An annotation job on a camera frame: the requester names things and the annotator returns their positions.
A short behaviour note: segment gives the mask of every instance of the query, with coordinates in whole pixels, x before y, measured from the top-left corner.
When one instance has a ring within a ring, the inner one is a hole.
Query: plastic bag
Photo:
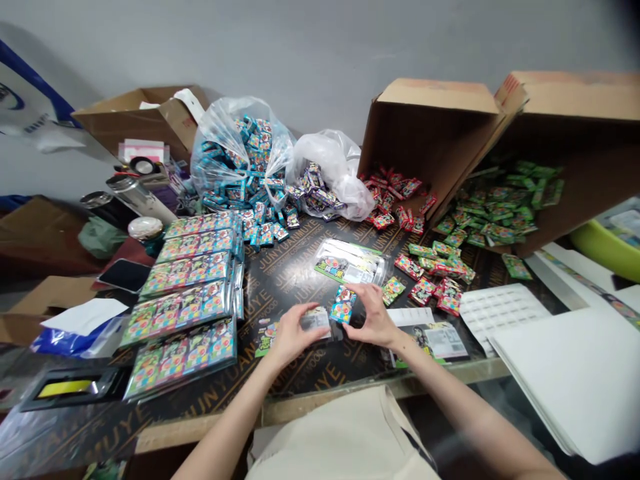
[[[110,259],[126,239],[126,233],[98,217],[90,217],[78,233],[80,244],[100,260]]]
[[[266,102],[255,97],[223,97],[212,103],[200,118],[193,144],[191,175],[201,197],[204,192],[218,185],[234,184],[247,178],[247,174],[242,170],[248,170],[251,162],[236,127],[236,120],[242,120],[245,115],[254,119],[268,120],[271,124],[271,151],[265,177],[272,177],[292,162],[295,138],[288,128],[276,118]],[[201,148],[204,141],[216,142],[227,151],[232,152],[238,157],[240,165],[244,168],[234,170],[221,162],[207,158]],[[267,189],[267,194],[271,204],[277,210],[284,206],[286,197],[278,201],[269,189]]]
[[[31,351],[84,359],[106,358],[120,345],[128,315],[118,315],[96,327],[86,337],[64,330],[45,328],[31,344]]]
[[[358,179],[361,150],[358,145],[339,130],[322,130],[303,135],[293,148],[293,162],[287,166],[285,179],[288,185],[300,185],[300,178],[308,161],[320,165],[324,182],[347,207],[335,210],[348,220],[362,221],[375,208],[375,200],[365,184]],[[321,214],[308,208],[314,217]]]

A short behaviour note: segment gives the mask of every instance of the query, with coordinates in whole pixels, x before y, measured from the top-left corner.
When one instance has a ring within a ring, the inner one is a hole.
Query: table
[[[313,270],[314,253],[322,240],[352,241],[395,258],[400,252],[407,254],[408,243],[430,245],[432,240],[442,238],[435,232],[424,235],[404,232],[395,225],[378,232],[368,223],[345,219],[325,223],[310,217],[303,218],[301,228],[290,234],[288,240],[259,253],[249,247],[245,249],[247,321],[238,329],[236,365],[139,405],[114,402],[28,413],[14,409],[0,426],[1,478],[35,476],[110,457],[130,457],[135,452],[138,435],[150,425],[224,409],[259,361],[253,356],[259,319],[278,317],[296,303],[318,301],[327,308],[331,306],[338,284]],[[496,253],[464,244],[462,259],[477,272],[470,289],[513,282]],[[414,284],[397,269],[394,275],[408,287]],[[565,310],[539,280],[525,284],[552,314]],[[408,291],[409,288],[392,307],[415,306],[407,298]],[[478,361],[487,360],[463,322],[435,310],[434,313],[436,318],[452,322],[470,352],[470,362],[455,367],[462,376],[467,375],[469,381],[491,378],[494,369],[476,368]],[[357,325],[363,321],[362,305],[358,302],[352,322]],[[130,365],[135,352],[135,348],[119,352],[110,363]],[[345,339],[304,352],[274,382],[269,400],[290,399],[309,392],[339,389],[364,379],[396,375],[400,374],[390,370],[377,347]]]

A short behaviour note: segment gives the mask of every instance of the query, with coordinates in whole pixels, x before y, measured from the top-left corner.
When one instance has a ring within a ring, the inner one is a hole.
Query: black phone
[[[98,281],[131,293],[139,293],[150,271],[151,267],[142,263],[118,259],[98,277]]]

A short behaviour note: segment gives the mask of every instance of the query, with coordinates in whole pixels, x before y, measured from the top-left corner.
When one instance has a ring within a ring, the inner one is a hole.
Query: white plastic bag
[[[276,118],[273,110],[266,102],[256,97],[231,98],[223,97],[216,100],[205,114],[200,118],[198,132],[193,144],[191,154],[191,174],[195,178],[195,186],[198,193],[202,193],[211,188],[210,183],[222,176],[229,179],[229,182],[246,178],[244,173],[236,173],[234,170],[220,164],[208,167],[206,160],[200,149],[202,142],[214,141],[229,151],[241,157],[247,165],[249,156],[245,150],[240,132],[238,132],[235,121],[248,115],[255,119],[268,120],[271,124],[271,152],[269,163],[265,171],[265,177],[272,177],[280,169],[286,168],[293,160],[293,144],[295,138],[289,129]],[[276,210],[282,209],[286,197],[280,202],[272,196],[269,189],[269,200]]]
[[[288,185],[300,185],[309,161],[320,165],[322,178],[338,200],[347,204],[335,212],[348,220],[362,221],[375,208],[375,200],[365,184],[357,177],[360,147],[339,130],[322,130],[303,135],[293,148],[293,162],[287,166]],[[320,213],[308,209],[314,217]]]

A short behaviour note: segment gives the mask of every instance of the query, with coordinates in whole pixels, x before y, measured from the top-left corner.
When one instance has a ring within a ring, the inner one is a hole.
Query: gray wall
[[[3,20],[0,38],[76,108],[194,82],[210,99],[263,98],[296,134],[330,127],[357,142],[397,77],[494,91],[516,69],[640,67],[611,0],[23,0],[5,2]],[[74,200],[103,188],[111,161],[93,144],[41,155],[2,137],[0,195]]]

